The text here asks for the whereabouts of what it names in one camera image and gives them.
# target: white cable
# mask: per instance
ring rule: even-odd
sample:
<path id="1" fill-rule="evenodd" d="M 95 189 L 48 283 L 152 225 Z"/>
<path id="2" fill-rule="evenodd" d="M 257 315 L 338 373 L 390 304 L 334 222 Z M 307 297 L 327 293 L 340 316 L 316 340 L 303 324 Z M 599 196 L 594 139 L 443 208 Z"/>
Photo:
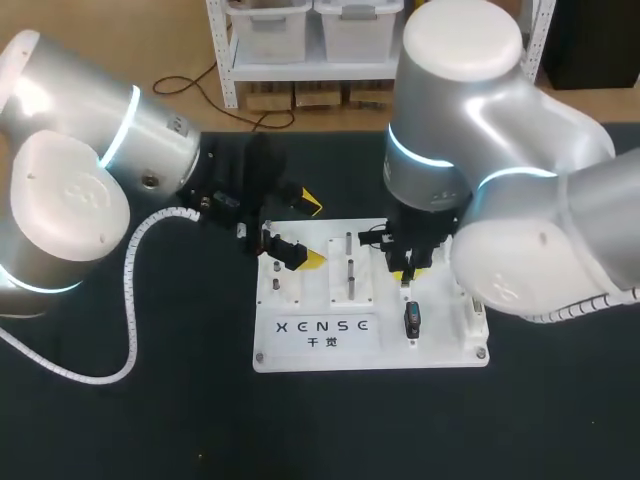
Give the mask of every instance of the white cable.
<path id="1" fill-rule="evenodd" d="M 522 318 L 533 323 L 557 323 L 606 310 L 607 308 L 617 307 L 618 305 L 630 305 L 633 303 L 640 303 L 640 288 L 636 287 L 623 291 L 622 297 L 611 294 L 600 295 L 545 315 L 523 316 Z"/>
<path id="2" fill-rule="evenodd" d="M 40 364 L 48 370 L 51 370 L 53 373 L 68 378 L 69 380 L 80 383 L 87 383 L 89 385 L 107 385 L 109 383 L 115 383 L 119 380 L 122 380 L 129 374 L 129 372 L 131 372 L 133 366 L 136 363 L 136 357 L 138 356 L 136 311 L 133 300 L 133 267 L 135 264 L 136 253 L 138 251 L 138 245 L 140 244 L 140 240 L 142 240 L 142 237 L 153 225 L 161 220 L 164 220 L 165 218 L 170 217 L 181 217 L 197 222 L 200 219 L 200 213 L 196 212 L 195 210 L 182 207 L 165 208 L 154 213 L 144 222 L 142 222 L 142 224 L 140 224 L 140 226 L 133 233 L 131 240 L 129 240 L 129 246 L 127 247 L 127 254 L 124 261 L 124 303 L 127 314 L 127 331 L 129 334 L 129 356 L 127 357 L 127 361 L 124 364 L 124 367 L 122 367 L 119 372 L 116 372 L 113 375 L 108 375 L 106 377 L 89 377 L 87 375 L 80 375 L 79 373 L 75 373 L 62 368 L 55 363 L 50 362 L 41 355 L 38 355 L 36 352 L 31 350 L 24 343 L 20 342 L 17 338 L 15 338 L 13 335 L 9 334 L 2 328 L 0 328 L 0 338 L 6 340 L 9 345 L 25 354 L 34 362 Z"/>

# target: white shelf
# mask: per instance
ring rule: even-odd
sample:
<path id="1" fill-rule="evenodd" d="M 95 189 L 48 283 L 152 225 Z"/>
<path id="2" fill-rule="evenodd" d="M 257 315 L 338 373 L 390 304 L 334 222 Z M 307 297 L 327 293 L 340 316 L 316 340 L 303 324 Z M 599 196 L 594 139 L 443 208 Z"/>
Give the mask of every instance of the white shelf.
<path id="1" fill-rule="evenodd" d="M 321 20 L 310 12 L 307 61 L 288 65 L 258 65 L 246 61 L 235 34 L 227 35 L 227 0 L 206 0 L 218 74 L 226 108 L 238 108 L 235 82 L 303 80 L 385 80 L 395 78 L 405 13 L 398 15 L 389 61 L 384 63 L 329 63 L 326 61 Z M 525 0 L 522 23 L 530 25 L 531 40 L 522 66 L 535 81 L 556 0 Z"/>
<path id="2" fill-rule="evenodd" d="M 322 22 L 319 15 L 309 14 L 307 23 L 307 61 L 288 64 L 248 63 L 235 34 L 231 39 L 233 67 L 229 76 L 237 82 L 277 82 L 303 80 L 385 80 L 396 76 L 403 27 L 402 15 L 397 19 L 393 46 L 388 61 L 383 63 L 329 63 L 325 53 Z"/>

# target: robotic arm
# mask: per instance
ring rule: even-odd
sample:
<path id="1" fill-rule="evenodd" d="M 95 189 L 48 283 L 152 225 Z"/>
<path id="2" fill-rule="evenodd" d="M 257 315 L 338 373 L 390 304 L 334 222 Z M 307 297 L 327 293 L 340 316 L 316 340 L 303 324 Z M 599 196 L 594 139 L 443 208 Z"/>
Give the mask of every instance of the robotic arm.
<path id="1" fill-rule="evenodd" d="M 516 23 L 489 2 L 431 1 L 403 47 L 384 179 L 432 233 L 455 232 L 458 282 L 536 322 L 637 301 L 640 150 L 616 158 L 598 123 L 531 85 Z M 406 279 L 424 247 L 401 245 Z"/>
<path id="2" fill-rule="evenodd" d="M 129 227 L 129 200 L 185 207 L 238 235 L 250 255 L 287 268 L 323 258 L 272 237 L 261 210 L 272 195 L 315 215 L 320 204 L 282 179 L 286 159 L 256 136 L 240 161 L 200 152 L 200 131 L 37 32 L 0 55 L 0 315 L 43 313 L 108 255 Z"/>

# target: white board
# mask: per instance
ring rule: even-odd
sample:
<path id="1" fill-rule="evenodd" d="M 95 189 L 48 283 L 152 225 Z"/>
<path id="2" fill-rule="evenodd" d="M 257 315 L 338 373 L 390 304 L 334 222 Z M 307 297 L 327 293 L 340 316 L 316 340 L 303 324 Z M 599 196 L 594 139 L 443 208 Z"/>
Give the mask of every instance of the white board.
<path id="1" fill-rule="evenodd" d="M 489 362 L 484 307 L 456 283 L 450 240 L 434 252 L 432 268 L 402 289 L 384 254 L 360 246 L 358 232 L 385 219 L 274 222 L 273 233 L 306 245 L 328 261 L 291 272 L 259 259 L 253 366 L 257 372 L 481 367 Z M 346 254 L 346 234 L 352 252 Z M 349 299 L 348 260 L 355 289 Z M 274 290 L 274 279 L 279 288 Z M 407 339 L 407 301 L 420 305 L 420 338 Z"/>

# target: black table surface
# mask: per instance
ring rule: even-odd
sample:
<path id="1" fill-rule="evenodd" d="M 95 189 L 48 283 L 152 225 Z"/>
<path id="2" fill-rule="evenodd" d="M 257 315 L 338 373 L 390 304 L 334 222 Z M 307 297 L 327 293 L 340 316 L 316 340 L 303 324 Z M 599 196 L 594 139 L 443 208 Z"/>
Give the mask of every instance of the black table surface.
<path id="1" fill-rule="evenodd" d="M 608 128 L 619 152 L 640 146 L 640 125 Z M 323 218 L 382 215 L 383 134 L 275 140 Z M 141 252 L 140 353 L 122 382 L 76 384 L 0 344 L 3 480 L 638 475 L 638 308 L 551 326 L 490 312 L 482 369 L 257 374 L 256 260 L 217 228 L 178 219 Z M 118 370 L 123 257 L 124 246 L 46 317 L 1 325 L 66 368 Z"/>

